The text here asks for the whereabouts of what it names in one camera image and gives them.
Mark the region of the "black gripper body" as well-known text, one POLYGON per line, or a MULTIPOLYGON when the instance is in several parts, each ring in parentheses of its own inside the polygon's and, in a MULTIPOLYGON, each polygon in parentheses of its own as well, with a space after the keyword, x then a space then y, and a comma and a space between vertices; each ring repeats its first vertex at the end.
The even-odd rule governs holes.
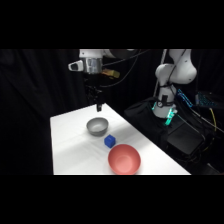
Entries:
POLYGON ((100 88, 99 74, 85 74, 84 85, 86 96, 90 104, 101 105, 103 103, 103 92, 100 88))

